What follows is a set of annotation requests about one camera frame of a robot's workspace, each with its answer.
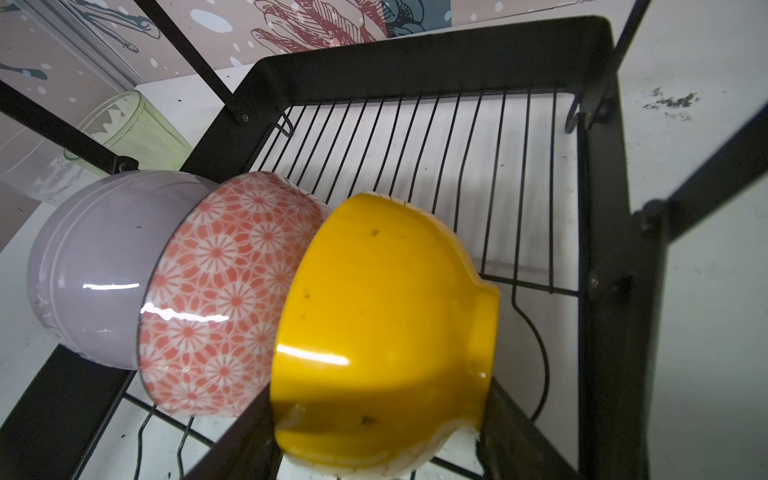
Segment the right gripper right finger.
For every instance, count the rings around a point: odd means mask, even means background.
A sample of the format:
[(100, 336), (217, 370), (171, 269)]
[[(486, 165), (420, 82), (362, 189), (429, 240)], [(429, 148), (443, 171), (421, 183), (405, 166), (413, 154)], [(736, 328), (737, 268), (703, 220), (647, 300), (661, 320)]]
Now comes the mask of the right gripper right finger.
[(491, 379), (476, 455), (484, 479), (578, 479), (496, 378)]

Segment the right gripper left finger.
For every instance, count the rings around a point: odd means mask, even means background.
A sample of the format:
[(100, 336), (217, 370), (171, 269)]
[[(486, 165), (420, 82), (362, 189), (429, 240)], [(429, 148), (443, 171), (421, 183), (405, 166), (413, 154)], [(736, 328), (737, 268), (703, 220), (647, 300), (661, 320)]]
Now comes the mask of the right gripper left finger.
[(274, 428), (270, 387), (266, 386), (185, 478), (275, 480), (282, 451)]

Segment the pink floral pattern bowl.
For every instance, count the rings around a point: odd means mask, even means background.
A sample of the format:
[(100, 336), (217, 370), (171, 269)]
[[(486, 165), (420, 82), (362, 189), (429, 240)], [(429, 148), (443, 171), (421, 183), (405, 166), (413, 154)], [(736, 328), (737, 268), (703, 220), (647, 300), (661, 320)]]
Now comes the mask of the pink floral pattern bowl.
[(273, 172), (222, 183), (176, 229), (138, 330), (142, 383), (172, 414), (236, 417), (268, 385), (282, 310), (329, 206)]

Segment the yellow ceramic bowl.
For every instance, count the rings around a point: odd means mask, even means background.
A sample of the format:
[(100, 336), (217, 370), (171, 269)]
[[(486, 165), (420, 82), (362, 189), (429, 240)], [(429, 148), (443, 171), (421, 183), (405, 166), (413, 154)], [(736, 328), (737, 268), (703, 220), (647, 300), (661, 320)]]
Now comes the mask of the yellow ceramic bowl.
[(431, 213), (373, 192), (323, 223), (279, 324), (270, 402), (294, 464), (341, 478), (418, 469), (479, 430), (500, 292)]

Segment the green glass tumbler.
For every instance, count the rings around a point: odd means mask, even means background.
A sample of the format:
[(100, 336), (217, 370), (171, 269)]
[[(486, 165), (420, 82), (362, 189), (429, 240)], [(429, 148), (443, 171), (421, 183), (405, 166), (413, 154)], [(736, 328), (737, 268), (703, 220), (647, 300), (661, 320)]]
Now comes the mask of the green glass tumbler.
[(78, 129), (141, 170), (178, 171), (192, 146), (139, 91), (122, 92), (88, 114)]

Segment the clear glass tumbler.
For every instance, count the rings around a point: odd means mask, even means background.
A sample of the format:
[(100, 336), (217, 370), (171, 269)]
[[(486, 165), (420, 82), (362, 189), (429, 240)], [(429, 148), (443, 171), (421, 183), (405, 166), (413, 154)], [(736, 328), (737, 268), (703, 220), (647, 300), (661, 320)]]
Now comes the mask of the clear glass tumbler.
[(51, 205), (60, 205), (96, 180), (98, 177), (87, 169), (59, 156), (34, 180), (30, 196)]

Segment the black two-tier dish rack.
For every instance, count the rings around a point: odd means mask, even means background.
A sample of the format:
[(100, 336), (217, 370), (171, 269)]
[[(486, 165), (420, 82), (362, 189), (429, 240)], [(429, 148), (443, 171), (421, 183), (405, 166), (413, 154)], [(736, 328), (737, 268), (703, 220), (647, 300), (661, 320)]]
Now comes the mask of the black two-tier dish rack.
[(647, 426), (666, 253), (671, 242), (726, 204), (767, 169), (767, 114), (758, 112), (677, 191), (631, 211), (617, 71), (648, 9), (634, 4), (619, 39), (596, 16), (571, 17), (446, 31), (361, 43), (261, 60), (234, 92), (215, 81), (166, 11), (145, 1), (143, 11), (169, 35), (207, 85), (222, 112), (194, 149), (185, 169), (225, 182), (249, 167), (276, 164), (272, 145), (297, 140), (300, 109), (325, 107), (321, 134), (373, 142), (376, 133), (403, 145), (445, 142), (434, 162), (417, 154), (410, 169), (389, 166), (403, 146), (366, 150), (339, 160), (350, 183), (329, 182), (329, 200), (349, 199), (362, 172), (373, 168), (398, 185), (409, 203), (435, 212), (448, 207), (449, 228), (478, 226), (484, 249), (522, 251), (525, 176), (505, 180), (501, 164), (521, 170), (538, 162), (529, 123), (537, 96), (573, 100), (564, 122), (577, 144), (578, 285), (562, 288), (492, 275), (495, 285), (578, 302), (578, 479), (645, 479)]

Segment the lilac ceramic bowl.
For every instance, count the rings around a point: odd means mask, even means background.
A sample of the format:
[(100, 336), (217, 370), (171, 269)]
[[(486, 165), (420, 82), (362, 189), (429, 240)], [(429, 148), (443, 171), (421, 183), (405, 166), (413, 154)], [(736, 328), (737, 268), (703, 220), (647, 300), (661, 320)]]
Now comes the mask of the lilac ceramic bowl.
[(44, 223), (27, 264), (39, 322), (81, 357), (138, 366), (139, 310), (164, 248), (217, 183), (178, 171), (108, 176), (76, 192)]

